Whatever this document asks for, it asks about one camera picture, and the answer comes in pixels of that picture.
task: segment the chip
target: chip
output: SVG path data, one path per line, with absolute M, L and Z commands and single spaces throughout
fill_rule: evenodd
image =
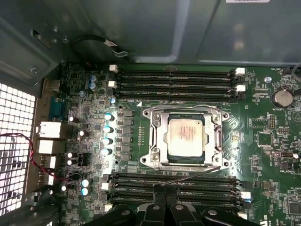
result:
M 131 156 L 129 154 L 123 154 L 123 155 L 121 155 L 121 160 L 123 160 L 123 161 L 130 161 L 131 160 Z
M 121 146 L 121 151 L 122 152 L 130 152 L 132 150 L 131 146 L 123 145 Z
M 132 138 L 131 137 L 122 137 L 122 142 L 123 143 L 131 143 L 132 142 Z
M 90 111 L 90 107 L 84 107 L 83 108 L 83 113 L 89 113 L 89 111 Z
M 123 125 L 124 126 L 131 126 L 133 124 L 133 120 L 131 119 L 124 119 L 123 120 Z
M 271 133 L 258 133 L 258 146 L 259 147 L 272 147 L 272 134 Z
M 133 111 L 130 111 L 130 110 L 124 110 L 123 111 L 123 116 L 124 117 L 133 117 Z
M 195 119 L 171 119 L 167 133 L 168 153 L 172 156 L 203 155 L 203 122 Z
M 99 177 L 98 176 L 94 176 L 93 177 L 93 182 L 98 182 L 99 181 Z
M 98 194 L 96 192 L 92 192 L 91 199 L 97 199 L 97 198 L 98 198 Z
M 101 128 L 100 124 L 95 124 L 95 127 L 94 127 L 95 130 L 100 130 L 100 128 Z
M 301 204 L 290 202 L 288 204 L 290 214 L 301 214 Z
M 96 163 L 95 164 L 95 169 L 101 170 L 102 169 L 102 165 L 100 163 Z
M 133 130 L 131 128 L 123 128 L 122 133 L 123 134 L 132 134 Z

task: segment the cable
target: cable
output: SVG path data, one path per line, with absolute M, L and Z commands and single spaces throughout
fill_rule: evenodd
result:
M 31 147 L 30 149 L 30 154 L 29 154 L 29 161 L 34 165 L 36 166 L 37 168 L 39 168 L 41 171 L 43 171 L 44 173 L 47 173 L 51 176 L 53 176 L 54 179 L 59 179 L 61 181 L 64 181 L 66 180 L 66 178 L 58 178 L 56 175 L 54 175 L 54 173 L 50 173 L 50 172 L 47 172 L 47 170 L 40 166 L 39 164 L 37 164 L 34 159 L 33 159 L 33 156 L 34 156 L 34 148 L 33 148 L 33 143 L 32 141 L 30 140 L 29 137 L 25 136 L 24 134 L 22 133 L 4 133 L 4 134 L 0 134 L 0 137 L 12 137 L 12 136 L 16 136 L 16 137 L 24 137 L 28 143 L 29 143 L 29 146 Z
M 170 181 L 167 181 L 167 182 L 162 183 L 161 185 L 162 185 L 162 186 L 165 186 L 165 185 L 168 185 L 168 184 L 172 184 L 172 183 L 176 183 L 176 182 L 181 182 L 181 181 L 184 181 L 184 180 L 188 180 L 188 179 L 191 179 L 191 178 L 195 178 L 195 177 L 204 175 L 204 174 L 206 174 L 206 173 L 210 173 L 210 172 L 212 172 L 212 171 L 219 170 L 220 168 L 221 168 L 221 167 L 218 166 L 218 167 L 209 169 L 209 170 L 207 170 L 207 171 L 205 171 L 205 172 L 201 172 L 201 173 L 198 173 L 198 174 L 189 176 L 189 177 L 179 178 L 179 179 L 175 179 L 175 180 L 170 180 Z
M 92 35 L 92 34 L 91 35 L 81 35 L 70 42 L 70 50 L 77 58 L 84 60 L 86 62 L 87 66 L 91 67 L 92 66 L 91 62 L 86 61 L 86 59 L 75 49 L 75 45 L 77 45 L 78 43 L 85 41 L 85 40 L 95 40 L 95 41 L 102 42 L 104 45 L 110 47 L 112 49 L 114 55 L 118 58 L 128 56 L 128 52 L 121 50 L 114 42 L 109 41 L 101 36 Z
M 295 72 L 296 70 L 301 66 L 301 63 L 298 63 L 293 69 L 292 69 L 292 72 L 291 72 L 291 75 L 293 76 L 294 79 L 296 79 L 296 81 L 298 82 L 301 82 L 301 78 L 299 78 Z

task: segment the label sticker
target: label sticker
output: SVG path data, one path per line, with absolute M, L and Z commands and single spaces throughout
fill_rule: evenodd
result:
M 226 0 L 226 3 L 268 3 L 270 0 Z

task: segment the screw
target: screw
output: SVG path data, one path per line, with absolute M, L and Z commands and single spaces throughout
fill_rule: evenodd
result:
M 154 161 L 158 160 L 159 159 L 159 154 L 158 153 L 151 154 L 151 159 L 154 160 Z
M 121 213 L 122 216 L 129 215 L 131 212 L 129 210 L 125 210 Z
M 215 210 L 209 210 L 208 213 L 212 216 L 217 215 L 217 212 Z
M 213 121 L 215 121 L 215 122 L 218 122 L 220 120 L 220 118 L 218 117 L 218 116 L 215 116 L 214 118 L 213 118 Z
M 159 114 L 159 113 L 155 113 L 155 114 L 153 115 L 153 118 L 154 118 L 155 120 L 158 120 L 158 119 L 160 118 L 160 114 Z
M 175 208 L 176 208 L 177 210 L 183 210 L 183 209 L 184 209 L 184 207 L 181 206 L 181 205 L 176 205 Z
M 272 78 L 267 76 L 264 78 L 265 83 L 271 83 L 272 82 Z
M 30 74 L 37 74 L 39 72 L 39 69 L 37 67 L 32 67 L 29 69 Z
M 62 39 L 62 43 L 64 43 L 64 44 L 69 44 L 69 40 L 68 40 L 67 38 L 63 38 L 63 39 Z

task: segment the red and black wire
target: red and black wire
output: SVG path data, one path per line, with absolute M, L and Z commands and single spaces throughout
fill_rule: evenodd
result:
M 39 164 L 37 164 L 35 162 L 35 160 L 33 159 L 34 156 L 34 147 L 33 147 L 33 143 L 31 141 L 31 139 L 27 136 L 25 136 L 22 133 L 4 133 L 4 134 L 0 134 L 0 137 L 23 137 L 28 141 L 28 144 L 30 146 L 30 153 L 29 153 L 29 161 L 32 163 L 32 165 L 34 165 L 35 167 L 39 168 L 42 172 L 47 173 L 51 176 L 53 176 L 54 179 L 59 179 L 61 181 L 66 180 L 67 178 L 59 178 L 57 177 L 54 173 L 48 172 L 44 167 L 40 166 Z

